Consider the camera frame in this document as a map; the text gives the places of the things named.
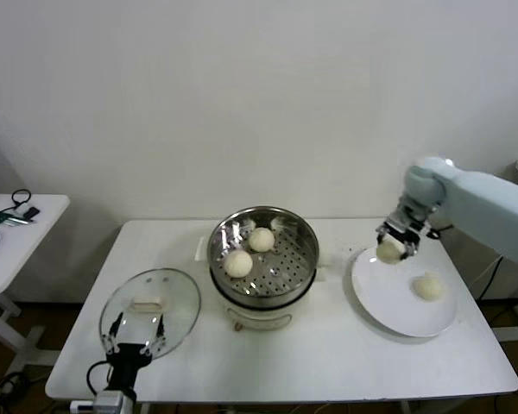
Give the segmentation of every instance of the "white wall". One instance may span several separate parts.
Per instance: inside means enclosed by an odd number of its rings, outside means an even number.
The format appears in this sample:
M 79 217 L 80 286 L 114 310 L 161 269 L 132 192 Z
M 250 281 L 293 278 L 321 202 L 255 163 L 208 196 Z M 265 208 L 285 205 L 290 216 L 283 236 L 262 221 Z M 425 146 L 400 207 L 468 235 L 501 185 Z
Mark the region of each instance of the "white wall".
M 130 218 L 385 215 L 424 154 L 518 159 L 518 1 L 0 1 L 0 190 L 73 199 L 19 298 L 84 298 Z

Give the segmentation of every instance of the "wire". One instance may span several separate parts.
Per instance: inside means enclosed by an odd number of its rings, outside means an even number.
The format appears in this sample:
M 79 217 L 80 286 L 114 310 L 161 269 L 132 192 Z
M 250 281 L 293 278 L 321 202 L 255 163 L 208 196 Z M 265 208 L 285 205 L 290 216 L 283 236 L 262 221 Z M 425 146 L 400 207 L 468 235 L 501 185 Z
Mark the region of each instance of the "wire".
M 95 368 L 95 367 L 99 367 L 100 365 L 104 365 L 104 364 L 107 364 L 108 361 L 98 361 L 98 362 L 94 362 L 92 365 L 90 365 L 90 368 L 88 368 L 88 371 L 86 371 L 86 384 L 88 385 L 88 388 L 90 389 L 90 392 L 94 395 L 96 395 L 96 390 L 94 389 L 94 387 L 92 386 L 92 383 L 90 381 L 90 374 L 92 373 L 92 370 Z
M 21 193 L 25 193 L 27 198 L 25 198 L 22 201 L 19 201 L 16 199 L 16 196 Z M 33 197 L 33 193 L 31 191 L 29 191 L 27 188 L 20 188 L 19 190 L 15 190 L 14 192 L 12 192 L 10 197 L 11 197 L 11 201 L 13 202 L 14 205 L 12 205 L 11 207 L 8 207 L 7 209 L 0 210 L 1 213 L 4 213 L 5 211 L 9 211 L 9 210 L 15 210 L 20 205 L 28 203 L 28 201 Z
M 313 414 L 319 414 L 322 410 L 324 410 L 328 405 L 330 404 L 324 404 L 322 406 L 320 406 L 319 408 L 317 408 Z
M 44 375 L 42 375 L 40 377 L 36 377 L 35 379 L 32 379 L 29 382 L 31 384 L 36 384 L 37 382 L 41 382 L 41 381 L 47 380 L 50 377 L 51 373 L 52 373 L 52 371 L 49 371 L 49 372 L 45 373 Z
M 478 276 L 472 280 L 469 284 L 468 284 L 468 288 L 470 289 L 471 287 L 473 287 L 476 282 L 478 282 L 486 273 L 488 270 L 490 270 L 493 265 L 501 258 L 501 256 L 497 256 L 489 265 L 487 265 L 487 267 L 485 267 L 485 269 L 483 270 L 483 272 L 481 272 L 480 274 L 478 274 Z
M 499 313 L 497 313 L 494 317 L 492 317 L 488 322 L 487 324 L 490 326 L 494 321 L 496 321 L 499 317 L 501 317 L 502 315 L 504 315 L 505 313 L 507 313 L 508 311 L 510 311 L 512 308 L 515 307 L 515 304 L 510 304 L 509 306 L 507 306 L 506 308 L 504 308 L 503 310 L 501 310 Z
M 499 414 L 499 410 L 497 409 L 497 400 L 501 397 L 501 395 L 496 395 L 495 398 L 493 398 L 493 411 L 495 414 Z
M 499 260 L 497 261 L 495 267 L 493 268 L 493 273 L 491 274 L 491 278 L 490 278 L 490 281 L 488 282 L 488 284 L 485 286 L 485 289 L 483 289 L 483 292 L 482 294 L 480 295 L 480 297 L 477 299 L 477 300 L 482 300 L 483 299 L 483 296 L 485 296 L 485 293 L 489 290 L 489 288 L 491 287 L 491 284 L 493 283 L 493 280 L 495 279 L 495 276 L 497 275 L 497 271 L 499 270 L 499 266 L 501 265 L 502 263 L 502 260 L 504 259 L 504 257 L 499 257 Z
M 508 394 L 508 395 L 510 395 L 512 397 L 514 397 L 514 396 L 518 397 L 518 392 L 515 392 L 514 394 Z M 495 412 L 495 414 L 500 414 L 498 407 L 497 407 L 497 401 L 500 397 L 505 397 L 505 395 L 496 395 L 495 398 L 493 398 L 493 411 Z
M 447 231 L 447 230 L 450 230 L 450 229 L 454 229 L 455 226 L 453 226 L 452 224 L 449 224 L 448 226 L 445 226 L 444 228 L 442 229 L 436 229 L 435 231 L 439 232 L 439 233 L 442 233 L 444 231 Z
M 297 412 L 299 408 L 301 408 L 303 405 L 296 405 L 288 414 L 294 414 Z

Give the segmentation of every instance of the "robotic arm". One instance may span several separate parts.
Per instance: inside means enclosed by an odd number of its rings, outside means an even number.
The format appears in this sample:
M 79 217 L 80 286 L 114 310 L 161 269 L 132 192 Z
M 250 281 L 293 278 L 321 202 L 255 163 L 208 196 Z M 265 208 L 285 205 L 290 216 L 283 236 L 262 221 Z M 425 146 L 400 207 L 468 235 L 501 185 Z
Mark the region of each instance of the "robotic arm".
M 416 254 L 420 236 L 439 238 L 427 218 L 439 210 L 467 235 L 518 263 L 518 185 L 451 160 L 425 158 L 409 167 L 399 204 L 376 230 L 377 256 L 395 264 Z

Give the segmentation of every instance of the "stainless steel rim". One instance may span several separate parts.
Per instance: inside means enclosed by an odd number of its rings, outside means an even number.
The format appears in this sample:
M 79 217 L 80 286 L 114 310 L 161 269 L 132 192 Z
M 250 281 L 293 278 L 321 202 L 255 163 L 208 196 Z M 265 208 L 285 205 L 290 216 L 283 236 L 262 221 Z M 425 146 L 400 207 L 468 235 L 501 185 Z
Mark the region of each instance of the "stainless steel rim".
M 275 247 L 254 253 L 247 237 L 254 227 L 269 227 Z M 245 278 L 224 271 L 224 258 L 235 249 L 251 253 L 254 266 Z M 208 260 L 215 286 L 231 302 L 249 309 L 274 309 L 293 303 L 311 286 L 319 258 L 319 243 L 309 224 L 291 211 L 268 206 L 240 210 L 212 232 Z

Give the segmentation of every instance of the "table leg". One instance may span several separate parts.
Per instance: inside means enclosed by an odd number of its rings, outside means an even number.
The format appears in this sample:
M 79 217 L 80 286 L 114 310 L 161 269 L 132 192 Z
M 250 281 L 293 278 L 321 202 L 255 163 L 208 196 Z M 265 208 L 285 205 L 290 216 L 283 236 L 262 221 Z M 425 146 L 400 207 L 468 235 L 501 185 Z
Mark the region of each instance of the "table leg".
M 0 318 L 0 342 L 16 353 L 26 353 L 27 341 L 19 333 Z
M 22 371 L 25 365 L 54 365 L 60 351 L 44 351 L 36 347 L 43 333 L 44 327 L 35 326 L 25 338 L 0 317 L 0 342 L 16 353 L 7 373 Z
M 3 293 L 0 294 L 0 307 L 5 311 L 8 311 L 14 317 L 21 315 L 21 309 L 19 309 L 19 307 Z
M 18 317 L 21 315 L 21 309 L 4 294 L 0 294 L 0 307 L 3 310 L 0 319 L 3 321 L 7 321 L 10 316 Z

